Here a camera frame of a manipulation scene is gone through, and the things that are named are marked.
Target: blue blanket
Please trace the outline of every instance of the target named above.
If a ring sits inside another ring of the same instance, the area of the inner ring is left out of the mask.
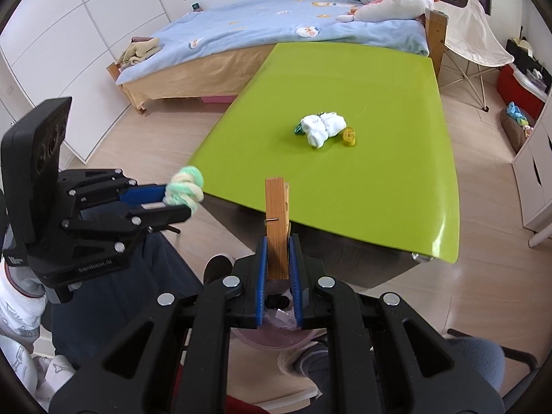
[[[349,42],[429,54],[416,20],[341,23],[336,17],[360,3],[350,0],[254,0],[227,8],[190,12],[158,32],[163,49],[121,73],[124,84],[189,60],[231,49],[283,42]]]

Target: beige towel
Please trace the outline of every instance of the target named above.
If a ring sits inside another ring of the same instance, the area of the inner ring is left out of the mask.
[[[123,51],[118,63],[128,67],[129,65],[142,62],[161,50],[161,48],[157,46],[158,44],[159,39],[157,37],[147,42],[133,42]]]

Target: wooden bed frame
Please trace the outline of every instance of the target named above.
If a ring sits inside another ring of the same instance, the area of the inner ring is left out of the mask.
[[[445,37],[446,37],[446,26],[448,24],[448,16],[439,11],[430,11],[427,10],[425,15],[420,17],[421,22],[426,28],[426,37],[427,37],[427,46],[430,50],[430,59],[433,62],[433,69],[435,71],[435,77],[439,79],[439,72],[441,71],[441,62],[443,60],[443,54],[445,50]],[[113,78],[117,81],[118,77],[121,74],[120,65],[116,63],[111,63],[107,67],[107,71]],[[132,100],[129,98],[129,102],[140,114],[143,114],[146,110],[141,107],[137,107]]]

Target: white canvas chair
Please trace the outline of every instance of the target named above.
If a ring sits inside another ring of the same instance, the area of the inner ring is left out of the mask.
[[[496,40],[483,6],[477,0],[441,0],[435,3],[435,9],[448,15],[445,54],[455,66],[442,67],[459,76],[459,79],[441,85],[440,88],[467,81],[481,109],[488,112],[483,75],[513,62],[514,57]],[[451,51],[467,60],[465,70],[454,59]],[[468,74],[470,63],[477,66],[476,73]],[[471,81],[473,78],[479,79],[481,93]]]

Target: clothespin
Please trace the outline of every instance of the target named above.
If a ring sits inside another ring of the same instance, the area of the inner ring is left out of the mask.
[[[277,177],[264,181],[267,217],[267,279],[287,280],[289,224],[289,183]]]

